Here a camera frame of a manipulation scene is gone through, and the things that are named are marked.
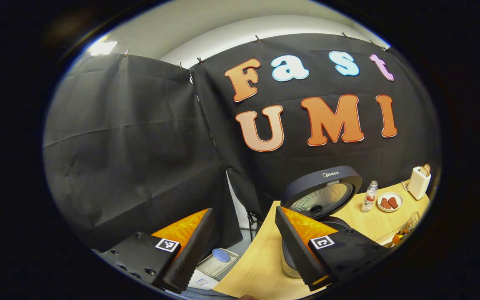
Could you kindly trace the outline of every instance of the midea logo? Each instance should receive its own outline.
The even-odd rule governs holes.
[[[329,176],[331,176],[331,175],[336,175],[336,174],[338,174],[338,172],[330,172],[330,173],[323,173],[322,176],[325,177],[325,178],[327,178],[327,177],[329,177]]]

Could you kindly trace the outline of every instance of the white ceiling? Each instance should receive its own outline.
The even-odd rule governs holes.
[[[352,19],[311,0],[173,0],[120,25],[107,39],[120,42],[113,53],[131,49],[138,40],[138,53],[131,54],[160,59],[212,29],[267,15],[304,15],[354,26]]]

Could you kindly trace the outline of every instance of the white plate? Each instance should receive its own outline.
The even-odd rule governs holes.
[[[394,197],[396,199],[396,203],[397,203],[398,208],[396,208],[396,209],[385,209],[384,207],[381,206],[381,200],[383,198],[386,198],[386,200],[388,200],[392,197]],[[392,213],[392,212],[400,209],[402,205],[403,205],[403,196],[399,195],[397,192],[385,192],[383,195],[377,197],[377,206],[379,207],[379,209],[381,209],[381,211],[386,211],[388,213]]]

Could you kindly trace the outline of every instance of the blue lid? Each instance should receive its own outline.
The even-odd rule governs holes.
[[[212,250],[212,255],[214,255],[214,257],[221,262],[226,263],[226,262],[229,261],[229,255],[227,254],[227,252],[225,252],[221,249]]]

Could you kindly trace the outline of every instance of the black fabric curtain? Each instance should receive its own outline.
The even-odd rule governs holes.
[[[59,211],[105,251],[207,207],[213,246],[242,239],[189,70],[135,55],[89,56],[61,80],[46,116],[45,172]]]
[[[343,76],[329,58],[331,51],[349,53],[358,65],[358,76]],[[375,54],[385,62],[394,81],[387,80],[370,60]],[[278,81],[272,77],[273,59],[295,55],[308,77]],[[235,89],[225,72],[250,59],[257,59],[258,82],[249,82],[257,93],[235,102]],[[384,188],[410,178],[412,168],[440,164],[440,132],[434,120],[435,111],[425,88],[408,71],[408,66],[381,47],[354,38],[327,34],[293,34],[254,40],[205,59],[190,68],[204,116],[218,147],[225,158],[233,190],[248,211],[265,216],[286,186],[295,179],[321,169],[349,165],[363,178],[359,192],[377,180]],[[309,146],[311,137],[309,114],[301,107],[307,97],[320,97],[336,112],[339,97],[345,94],[359,98],[358,113],[364,139],[360,142]],[[397,135],[381,136],[383,113],[377,95],[392,98]],[[263,108],[281,105],[280,114],[284,142],[272,152],[257,152],[244,142],[235,116],[253,110],[259,138],[272,138],[269,121]]]

